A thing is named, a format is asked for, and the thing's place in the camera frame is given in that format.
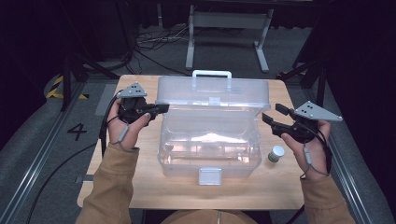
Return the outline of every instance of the black curtain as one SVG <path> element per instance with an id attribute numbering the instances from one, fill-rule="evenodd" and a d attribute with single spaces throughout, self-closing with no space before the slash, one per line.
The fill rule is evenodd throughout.
<path id="1" fill-rule="evenodd" d="M 46 103 L 44 88 L 60 72 L 65 56 L 85 52 L 64 14 L 72 7 L 82 15 L 79 6 L 77 1 L 0 2 L 1 149 Z M 84 30 L 87 34 L 90 26 Z"/>
<path id="2" fill-rule="evenodd" d="M 342 1 L 339 10 L 320 19 L 300 60 L 329 59 L 332 93 L 394 217 L 395 23 L 394 1 Z"/>

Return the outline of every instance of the table surface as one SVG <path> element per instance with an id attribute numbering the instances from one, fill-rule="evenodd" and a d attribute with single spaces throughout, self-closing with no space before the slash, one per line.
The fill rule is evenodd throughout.
<path id="1" fill-rule="evenodd" d="M 157 97 L 159 76 L 130 76 L 120 78 L 116 92 L 134 82 L 148 93 L 146 100 L 154 103 Z M 272 109 L 266 114 L 274 120 L 291 124 L 292 119 L 275 111 L 275 104 L 293 107 L 285 84 L 280 80 L 268 80 Z M 298 167 L 293 153 L 281 138 L 272 135 L 269 125 L 259 118 L 259 132 L 262 135 L 260 148 L 262 163 L 247 178 L 223 178 L 220 186 L 200 186 L 197 177 L 168 177 L 163 174 L 157 160 L 160 144 L 162 116 L 150 122 L 140 134 L 137 146 L 140 155 L 134 175 L 134 197 L 131 208 L 143 209 L 238 209 L 279 210 L 298 209 L 304 204 Z M 277 163 L 268 161 L 267 155 L 273 146 L 285 148 L 285 155 Z M 102 160 L 100 140 L 92 155 L 87 175 L 93 175 Z M 92 182 L 83 181 L 78 195 L 78 205 L 92 191 Z"/>

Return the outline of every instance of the tan sleeve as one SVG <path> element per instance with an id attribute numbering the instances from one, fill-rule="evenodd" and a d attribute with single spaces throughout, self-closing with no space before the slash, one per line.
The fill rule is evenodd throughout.
<path id="1" fill-rule="evenodd" d="M 308 223 L 355 223 L 347 203 L 331 176 L 301 180 Z"/>
<path id="2" fill-rule="evenodd" d="M 105 156 L 93 176 L 93 189 L 84 199 L 76 223 L 128 223 L 129 204 L 134 194 L 132 178 L 139 150 L 125 152 L 108 144 Z"/>

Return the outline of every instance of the hand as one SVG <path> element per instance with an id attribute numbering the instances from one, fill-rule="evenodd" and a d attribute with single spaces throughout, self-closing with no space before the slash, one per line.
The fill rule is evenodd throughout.
<path id="1" fill-rule="evenodd" d="M 120 107 L 120 99 L 117 99 L 114 102 L 113 106 L 111 106 L 107 117 L 107 122 L 111 120 L 107 126 L 108 126 L 110 143 L 112 144 L 117 143 L 119 141 L 119 137 L 122 130 L 127 126 L 127 123 L 123 122 L 117 117 L 119 107 Z M 149 119 L 150 119 L 150 114 L 147 113 L 129 125 L 128 132 L 127 134 L 125 134 L 125 137 L 121 142 L 124 148 L 129 148 L 129 149 L 134 148 L 140 130 L 142 130 L 143 127 L 145 127 L 145 125 L 149 122 Z"/>
<path id="2" fill-rule="evenodd" d="M 328 121 L 320 120 L 318 122 L 318 128 L 325 136 L 326 142 L 328 142 L 331 124 Z M 282 133 L 281 137 L 283 141 L 285 141 L 286 145 L 288 145 L 288 147 L 293 151 L 297 163 L 299 164 L 303 172 L 305 172 L 308 168 L 308 163 L 305 159 L 304 145 L 295 141 L 287 133 Z M 308 148 L 309 154 L 311 155 L 312 166 L 315 167 L 315 169 L 317 169 L 318 171 L 327 174 L 328 171 L 326 168 L 326 155 L 323 145 L 319 142 L 317 138 L 314 138 L 309 143 L 306 143 L 305 146 Z M 309 168 L 308 172 L 306 172 L 305 174 L 305 179 L 321 179 L 323 177 L 326 176 L 315 171 L 314 169 L 312 169 L 312 167 Z"/>

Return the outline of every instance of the metal rail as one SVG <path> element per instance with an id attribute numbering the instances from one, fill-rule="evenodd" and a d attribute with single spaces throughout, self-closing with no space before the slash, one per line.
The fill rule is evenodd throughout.
<path id="1" fill-rule="evenodd" d="M 58 137 L 59 131 L 61 130 L 67 115 L 71 111 L 75 101 L 78 99 L 80 94 L 82 93 L 82 89 L 84 88 L 84 83 L 76 83 L 75 89 L 72 93 L 72 101 L 70 105 L 66 108 L 64 112 L 61 112 L 58 115 L 58 118 L 55 120 L 49 134 L 44 141 L 43 145 L 39 149 L 37 155 L 35 156 L 34 161 L 27 169 L 20 186 L 14 193 L 12 199 L 8 203 L 6 210 L 4 211 L 3 215 L 0 217 L 0 224 L 9 224 L 12 223 L 20 212 L 23 203 L 25 202 L 27 196 L 29 195 L 30 190 L 32 189 L 35 181 L 38 178 L 49 154 L 53 149 L 53 145 L 55 140 Z"/>

